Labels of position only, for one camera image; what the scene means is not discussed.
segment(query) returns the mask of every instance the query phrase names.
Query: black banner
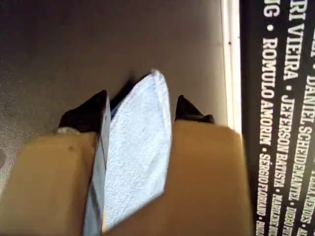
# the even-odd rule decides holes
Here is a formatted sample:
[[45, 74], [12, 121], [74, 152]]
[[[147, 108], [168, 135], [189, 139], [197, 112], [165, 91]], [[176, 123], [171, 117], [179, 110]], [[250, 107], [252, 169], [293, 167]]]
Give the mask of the black banner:
[[257, 236], [315, 235], [315, 0], [242, 0], [243, 133]]

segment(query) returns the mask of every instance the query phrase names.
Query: black sign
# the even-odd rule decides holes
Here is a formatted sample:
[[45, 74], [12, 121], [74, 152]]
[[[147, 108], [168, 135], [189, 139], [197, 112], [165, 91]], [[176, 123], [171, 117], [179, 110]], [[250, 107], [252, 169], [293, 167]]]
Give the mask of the black sign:
[[315, 235], [315, 1], [242, 0], [243, 133], [255, 234]]

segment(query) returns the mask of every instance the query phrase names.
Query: white strip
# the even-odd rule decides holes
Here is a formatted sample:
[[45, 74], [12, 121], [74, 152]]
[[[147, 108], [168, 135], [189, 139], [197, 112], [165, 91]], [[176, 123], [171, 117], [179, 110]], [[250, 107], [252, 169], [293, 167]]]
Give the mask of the white strip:
[[221, 0], [227, 125], [242, 133], [238, 0]]

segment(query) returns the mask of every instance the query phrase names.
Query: white bullet dot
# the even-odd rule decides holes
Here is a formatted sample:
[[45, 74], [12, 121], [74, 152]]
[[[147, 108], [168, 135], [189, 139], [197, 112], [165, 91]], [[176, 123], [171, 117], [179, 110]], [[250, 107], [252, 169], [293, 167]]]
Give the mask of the white bullet dot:
[[267, 30], [268, 31], [273, 31], [274, 30], [274, 26], [273, 25], [267, 25]]

